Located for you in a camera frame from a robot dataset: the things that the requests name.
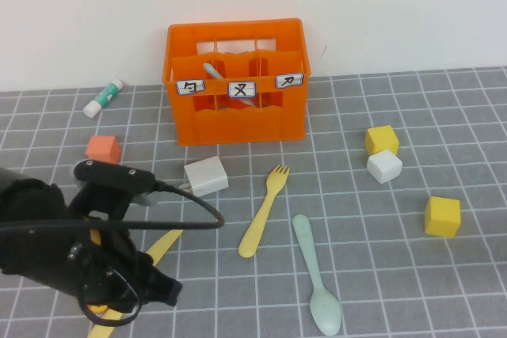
yellow knife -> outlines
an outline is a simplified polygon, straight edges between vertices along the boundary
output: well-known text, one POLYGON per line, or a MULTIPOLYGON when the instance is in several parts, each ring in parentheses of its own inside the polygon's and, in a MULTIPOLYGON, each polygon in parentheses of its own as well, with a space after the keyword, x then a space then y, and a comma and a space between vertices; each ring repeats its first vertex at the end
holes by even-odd
MULTIPOLYGON (((153 258, 153 265, 157 265, 158 262, 164 257, 167 251, 171 248, 171 245, 180 237, 183 230, 171 230, 169 233, 165 234, 163 237, 158 239, 151 247, 147 250, 147 254, 153 258)), ((123 316, 122 313, 116 312, 115 310, 108 310, 102 316, 105 320, 115 320, 118 321, 123 316)), ((90 333, 88 334, 88 338, 109 338, 113 332, 114 328, 109 326, 100 326, 95 325, 90 333)))

white wall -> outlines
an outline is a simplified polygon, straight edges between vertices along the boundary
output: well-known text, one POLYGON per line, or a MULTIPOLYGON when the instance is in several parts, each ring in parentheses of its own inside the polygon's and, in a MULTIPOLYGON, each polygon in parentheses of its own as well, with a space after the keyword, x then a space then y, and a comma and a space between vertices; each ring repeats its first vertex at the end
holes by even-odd
POLYGON ((506 0, 0 0, 0 90, 160 83, 169 25, 276 17, 314 75, 507 63, 506 0))

light green spoon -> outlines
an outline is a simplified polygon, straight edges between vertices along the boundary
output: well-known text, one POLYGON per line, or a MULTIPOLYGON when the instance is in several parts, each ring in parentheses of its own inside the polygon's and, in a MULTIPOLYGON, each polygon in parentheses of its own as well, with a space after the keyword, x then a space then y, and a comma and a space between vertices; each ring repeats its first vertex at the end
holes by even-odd
POLYGON ((314 285, 314 293, 310 299, 311 315, 321 332, 327 336, 336 336, 341 326, 341 307, 322 283, 310 220, 306 215, 297 214, 292 219, 292 225, 314 285))

yellow utensil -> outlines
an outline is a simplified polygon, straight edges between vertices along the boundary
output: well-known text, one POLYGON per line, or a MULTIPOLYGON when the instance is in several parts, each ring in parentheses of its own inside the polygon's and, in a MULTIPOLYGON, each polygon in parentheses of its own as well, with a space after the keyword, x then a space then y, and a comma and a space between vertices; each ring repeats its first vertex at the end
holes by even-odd
POLYGON ((273 205, 276 195, 284 188, 289 171, 289 167, 278 165, 269 174, 268 180, 266 181, 268 193, 239 244, 239 255, 243 257, 252 257, 257 251, 266 222, 268 221, 271 206, 273 205))
MULTIPOLYGON (((153 258, 153 265, 157 265, 158 262, 164 257, 167 251, 171 248, 171 245, 180 237, 183 230, 171 230, 169 233, 165 234, 163 237, 158 239, 151 247, 147 250, 147 254, 153 258)), ((122 313, 116 312, 115 310, 108 310, 102 316, 105 320, 115 320, 118 321, 123 316, 122 313)), ((112 334, 114 328, 109 326, 100 326, 95 325, 90 333, 88 334, 88 338, 109 338, 112 334)))

spoon bowl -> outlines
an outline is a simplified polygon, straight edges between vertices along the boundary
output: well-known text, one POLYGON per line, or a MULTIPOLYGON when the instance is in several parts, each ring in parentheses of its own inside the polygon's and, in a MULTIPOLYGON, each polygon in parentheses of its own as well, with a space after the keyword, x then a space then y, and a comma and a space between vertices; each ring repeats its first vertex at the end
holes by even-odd
POLYGON ((327 336, 337 335, 341 327, 341 307, 326 288, 314 289, 310 299, 310 311, 321 332, 327 336))

